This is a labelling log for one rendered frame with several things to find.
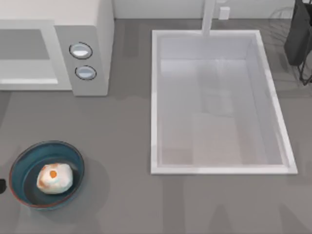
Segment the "white sink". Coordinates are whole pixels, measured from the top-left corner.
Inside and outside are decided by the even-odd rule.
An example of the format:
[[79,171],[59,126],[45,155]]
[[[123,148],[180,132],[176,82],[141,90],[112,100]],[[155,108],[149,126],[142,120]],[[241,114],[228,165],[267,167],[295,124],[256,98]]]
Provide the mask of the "white sink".
[[154,30],[153,175],[298,173],[258,30]]

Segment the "round microwave knob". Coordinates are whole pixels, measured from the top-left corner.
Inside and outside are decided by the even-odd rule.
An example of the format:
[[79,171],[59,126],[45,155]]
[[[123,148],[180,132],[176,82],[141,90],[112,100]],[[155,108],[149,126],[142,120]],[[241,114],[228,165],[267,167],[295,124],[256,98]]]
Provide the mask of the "round microwave knob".
[[75,69],[75,75],[81,80],[93,80],[97,72],[92,66],[84,65]]
[[72,44],[69,47],[69,53],[76,59],[88,59],[92,56],[92,48],[83,42]]

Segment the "pale microwave oven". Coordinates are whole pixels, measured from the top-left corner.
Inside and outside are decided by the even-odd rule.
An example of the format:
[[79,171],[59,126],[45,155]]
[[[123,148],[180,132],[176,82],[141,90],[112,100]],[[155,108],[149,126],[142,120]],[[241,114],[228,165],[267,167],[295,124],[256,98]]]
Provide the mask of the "pale microwave oven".
[[[112,0],[0,0],[0,91],[107,95],[114,28]],[[91,57],[69,53],[78,42]],[[96,70],[93,80],[75,75],[84,65]]]

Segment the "tall white tap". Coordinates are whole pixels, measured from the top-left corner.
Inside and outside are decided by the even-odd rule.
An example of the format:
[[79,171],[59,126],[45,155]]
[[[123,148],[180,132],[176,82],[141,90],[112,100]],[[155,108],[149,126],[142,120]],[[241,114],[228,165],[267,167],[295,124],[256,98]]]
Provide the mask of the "tall white tap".
[[203,18],[202,18],[202,35],[207,37],[210,34],[210,29],[212,25],[212,19],[215,10],[216,0],[204,0],[203,6]]

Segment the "white and orange bun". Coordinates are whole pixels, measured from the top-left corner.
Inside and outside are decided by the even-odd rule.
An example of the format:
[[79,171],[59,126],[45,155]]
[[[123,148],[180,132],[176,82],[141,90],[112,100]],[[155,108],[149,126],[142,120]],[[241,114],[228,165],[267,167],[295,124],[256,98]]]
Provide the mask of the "white and orange bun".
[[44,165],[37,176],[37,188],[48,195],[58,195],[73,185],[73,170],[68,164],[53,163]]

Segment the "dark blue bowl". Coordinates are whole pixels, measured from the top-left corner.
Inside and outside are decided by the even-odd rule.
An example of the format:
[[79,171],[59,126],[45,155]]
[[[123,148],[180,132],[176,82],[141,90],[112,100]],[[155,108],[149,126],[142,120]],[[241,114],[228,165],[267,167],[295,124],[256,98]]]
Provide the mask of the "dark blue bowl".
[[[73,185],[59,195],[47,195],[36,186],[41,168],[51,163],[68,164],[73,171]],[[76,147],[63,141],[48,140],[31,145],[15,159],[9,172],[8,185],[19,203],[48,211],[65,206],[75,198],[84,174],[84,159]]]

